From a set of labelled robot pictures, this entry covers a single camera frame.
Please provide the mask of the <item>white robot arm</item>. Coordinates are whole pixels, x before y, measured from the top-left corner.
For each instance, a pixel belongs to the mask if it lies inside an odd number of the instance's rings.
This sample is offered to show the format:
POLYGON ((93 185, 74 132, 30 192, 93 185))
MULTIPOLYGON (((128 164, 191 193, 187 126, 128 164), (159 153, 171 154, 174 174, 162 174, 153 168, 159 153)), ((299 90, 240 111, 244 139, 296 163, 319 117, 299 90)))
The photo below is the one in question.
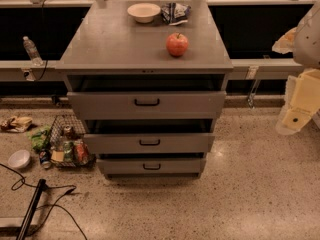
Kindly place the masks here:
POLYGON ((274 43, 272 50, 280 54, 291 52, 294 61, 304 67, 298 77, 288 77, 285 104, 276 123, 279 134, 292 135, 320 110, 320 1, 274 43))

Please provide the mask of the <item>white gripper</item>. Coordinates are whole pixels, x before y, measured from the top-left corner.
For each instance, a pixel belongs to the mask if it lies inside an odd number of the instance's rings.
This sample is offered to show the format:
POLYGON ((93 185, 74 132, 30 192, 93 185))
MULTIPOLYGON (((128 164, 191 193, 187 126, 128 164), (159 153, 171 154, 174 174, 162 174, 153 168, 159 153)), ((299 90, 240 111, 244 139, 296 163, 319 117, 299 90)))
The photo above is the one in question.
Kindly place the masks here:
MULTIPOLYGON (((272 46, 276 53, 293 51, 296 27, 288 30, 272 46)), ((290 131, 300 131, 320 110, 320 70, 307 69, 298 77, 289 76, 281 123, 290 131)))

